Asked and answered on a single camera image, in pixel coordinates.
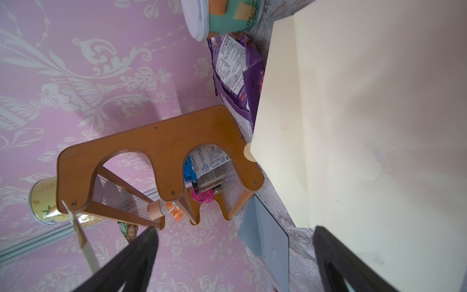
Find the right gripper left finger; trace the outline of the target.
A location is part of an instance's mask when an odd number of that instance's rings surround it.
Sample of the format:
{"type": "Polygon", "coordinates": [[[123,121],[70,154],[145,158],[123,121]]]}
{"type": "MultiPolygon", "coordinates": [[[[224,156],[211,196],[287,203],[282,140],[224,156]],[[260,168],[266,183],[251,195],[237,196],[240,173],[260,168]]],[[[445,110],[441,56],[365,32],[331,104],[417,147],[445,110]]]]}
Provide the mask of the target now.
{"type": "Polygon", "coordinates": [[[75,290],[145,292],[152,275],[158,246],[158,231],[151,226],[75,290]]]}

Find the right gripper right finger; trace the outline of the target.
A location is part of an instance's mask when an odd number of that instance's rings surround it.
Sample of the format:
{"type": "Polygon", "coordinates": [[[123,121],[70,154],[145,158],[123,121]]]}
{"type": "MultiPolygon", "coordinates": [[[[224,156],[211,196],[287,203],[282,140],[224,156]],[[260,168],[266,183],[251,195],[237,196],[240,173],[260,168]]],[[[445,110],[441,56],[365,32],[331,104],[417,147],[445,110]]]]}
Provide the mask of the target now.
{"type": "Polygon", "coordinates": [[[325,227],[316,227],[313,245],[326,292],[394,292],[396,290],[325,227]]]}

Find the dark grey envelope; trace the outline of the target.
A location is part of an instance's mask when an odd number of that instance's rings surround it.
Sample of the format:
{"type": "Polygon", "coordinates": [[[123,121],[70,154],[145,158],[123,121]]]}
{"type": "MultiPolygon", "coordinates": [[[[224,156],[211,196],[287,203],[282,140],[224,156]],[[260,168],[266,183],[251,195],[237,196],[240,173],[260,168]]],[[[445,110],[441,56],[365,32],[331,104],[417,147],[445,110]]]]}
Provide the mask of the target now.
{"type": "Polygon", "coordinates": [[[246,204],[238,235],[253,255],[265,260],[280,290],[288,292],[288,235],[255,195],[246,204]]]}

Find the cream envelope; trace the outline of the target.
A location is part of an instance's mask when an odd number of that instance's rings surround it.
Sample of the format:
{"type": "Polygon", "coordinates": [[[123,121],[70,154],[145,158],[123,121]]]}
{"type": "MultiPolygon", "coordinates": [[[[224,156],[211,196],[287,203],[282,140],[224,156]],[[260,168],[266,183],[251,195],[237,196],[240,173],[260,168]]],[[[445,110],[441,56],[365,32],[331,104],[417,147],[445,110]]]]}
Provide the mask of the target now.
{"type": "Polygon", "coordinates": [[[251,144],[298,228],[401,292],[467,278],[467,4],[315,1],[275,21],[251,144]]]}

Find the green snack bag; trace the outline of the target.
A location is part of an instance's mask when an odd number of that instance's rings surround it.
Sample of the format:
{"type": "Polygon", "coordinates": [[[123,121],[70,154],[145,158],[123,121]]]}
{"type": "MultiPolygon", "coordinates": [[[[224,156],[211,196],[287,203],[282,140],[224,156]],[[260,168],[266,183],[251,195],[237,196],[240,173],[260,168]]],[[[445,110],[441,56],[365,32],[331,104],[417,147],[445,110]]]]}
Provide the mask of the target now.
{"type": "Polygon", "coordinates": [[[118,226],[119,226],[120,232],[122,233],[122,235],[124,236],[125,240],[128,243],[131,243],[136,239],[138,229],[139,229],[137,225],[132,225],[129,223],[124,223],[124,222],[118,222],[118,226]]]}

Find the beige bottle on shelf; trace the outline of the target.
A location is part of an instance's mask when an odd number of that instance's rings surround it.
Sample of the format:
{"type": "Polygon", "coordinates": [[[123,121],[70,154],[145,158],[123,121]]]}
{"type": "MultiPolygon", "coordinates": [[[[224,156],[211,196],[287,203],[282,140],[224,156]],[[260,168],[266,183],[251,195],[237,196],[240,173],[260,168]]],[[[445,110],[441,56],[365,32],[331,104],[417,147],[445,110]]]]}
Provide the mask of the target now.
{"type": "Polygon", "coordinates": [[[152,221],[165,217],[169,211],[165,205],[165,201],[158,200],[147,205],[148,216],[152,221]]]}

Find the orange snack bag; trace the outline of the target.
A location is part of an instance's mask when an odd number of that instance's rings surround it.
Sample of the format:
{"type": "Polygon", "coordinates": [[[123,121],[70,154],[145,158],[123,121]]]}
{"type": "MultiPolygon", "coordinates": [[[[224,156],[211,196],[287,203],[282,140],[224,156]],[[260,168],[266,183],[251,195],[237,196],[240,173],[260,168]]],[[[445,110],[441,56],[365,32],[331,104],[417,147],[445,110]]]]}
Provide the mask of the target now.
{"type": "Polygon", "coordinates": [[[184,212],[177,204],[160,201],[160,206],[164,216],[171,215],[177,222],[182,220],[184,212]]]}

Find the pink item on shelf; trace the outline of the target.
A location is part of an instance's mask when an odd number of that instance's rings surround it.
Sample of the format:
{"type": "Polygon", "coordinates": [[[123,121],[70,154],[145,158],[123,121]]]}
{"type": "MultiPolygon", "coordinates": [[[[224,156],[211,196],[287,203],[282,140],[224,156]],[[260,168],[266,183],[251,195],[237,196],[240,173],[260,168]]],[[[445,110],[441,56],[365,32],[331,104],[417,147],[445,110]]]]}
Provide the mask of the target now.
{"type": "Polygon", "coordinates": [[[191,197],[198,203],[211,203],[214,200],[214,191],[212,189],[208,189],[207,191],[199,191],[192,187],[191,190],[191,197]]]}

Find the blue lid cup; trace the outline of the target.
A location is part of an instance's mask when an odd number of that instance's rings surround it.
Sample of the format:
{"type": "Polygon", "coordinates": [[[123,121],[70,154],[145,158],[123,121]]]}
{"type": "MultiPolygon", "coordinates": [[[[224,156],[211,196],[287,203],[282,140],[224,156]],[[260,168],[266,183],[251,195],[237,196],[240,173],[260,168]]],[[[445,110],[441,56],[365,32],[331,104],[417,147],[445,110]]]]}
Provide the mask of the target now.
{"type": "Polygon", "coordinates": [[[227,153],[215,146],[202,146],[191,152],[183,166],[186,183],[197,181],[203,175],[230,161],[227,153]]]}

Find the right yellow can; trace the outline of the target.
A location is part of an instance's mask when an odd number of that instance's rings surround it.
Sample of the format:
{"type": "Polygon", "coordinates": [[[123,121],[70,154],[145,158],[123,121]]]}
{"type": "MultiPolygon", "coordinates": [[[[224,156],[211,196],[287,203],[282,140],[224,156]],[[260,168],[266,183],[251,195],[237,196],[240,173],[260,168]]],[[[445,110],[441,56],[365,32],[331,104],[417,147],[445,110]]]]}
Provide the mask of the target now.
{"type": "MultiPolygon", "coordinates": [[[[104,184],[98,177],[95,182],[94,195],[95,198],[102,201],[104,184]]],[[[48,226],[60,225],[64,222],[69,222],[69,215],[62,214],[57,209],[56,196],[57,196],[57,177],[53,176],[45,178],[33,186],[29,193],[29,204],[32,213],[36,220],[48,226]]],[[[102,221],[102,219],[86,214],[78,215],[79,223],[83,228],[95,225],[102,221]]]]}

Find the wooden three-tier shelf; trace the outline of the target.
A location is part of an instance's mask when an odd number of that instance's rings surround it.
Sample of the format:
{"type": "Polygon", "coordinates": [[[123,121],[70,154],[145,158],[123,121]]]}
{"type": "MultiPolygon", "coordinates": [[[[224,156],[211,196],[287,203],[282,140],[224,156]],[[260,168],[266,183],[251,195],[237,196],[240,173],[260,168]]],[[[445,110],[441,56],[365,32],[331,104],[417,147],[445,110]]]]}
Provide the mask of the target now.
{"type": "Polygon", "coordinates": [[[224,151],[242,185],[242,193],[232,206],[226,205],[223,194],[216,196],[225,219],[230,220],[263,186],[264,177],[259,166],[245,157],[246,142],[231,113],[223,105],[66,148],[57,160],[57,209],[64,214],[76,212],[164,229],[165,220],[162,218],[145,219],[93,199],[95,180],[103,176],[147,201],[146,195],[105,168],[109,159],[122,153],[136,152],[149,159],[160,198],[175,202],[191,223],[197,225],[200,221],[199,204],[185,186],[182,168],[188,155],[201,146],[215,146],[224,151]]]}

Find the purple snack bag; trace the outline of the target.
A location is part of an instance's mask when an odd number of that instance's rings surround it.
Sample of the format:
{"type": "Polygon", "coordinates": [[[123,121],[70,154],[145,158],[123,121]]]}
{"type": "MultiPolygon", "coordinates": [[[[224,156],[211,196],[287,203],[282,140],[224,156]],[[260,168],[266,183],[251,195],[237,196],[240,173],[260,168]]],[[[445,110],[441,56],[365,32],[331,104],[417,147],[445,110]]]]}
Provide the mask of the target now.
{"type": "Polygon", "coordinates": [[[214,68],[216,93],[250,141],[255,128],[265,64],[244,33],[216,36],[207,41],[214,68]]]}

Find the green instant noodle cup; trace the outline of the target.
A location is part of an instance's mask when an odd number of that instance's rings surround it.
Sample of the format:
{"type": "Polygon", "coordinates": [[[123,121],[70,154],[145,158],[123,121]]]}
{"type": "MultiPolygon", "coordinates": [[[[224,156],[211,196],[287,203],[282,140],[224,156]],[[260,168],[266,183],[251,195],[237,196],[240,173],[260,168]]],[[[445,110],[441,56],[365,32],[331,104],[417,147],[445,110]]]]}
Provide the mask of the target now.
{"type": "Polygon", "coordinates": [[[187,28],[197,41],[252,30],[260,22],[264,4],[258,0],[181,0],[187,28]]]}

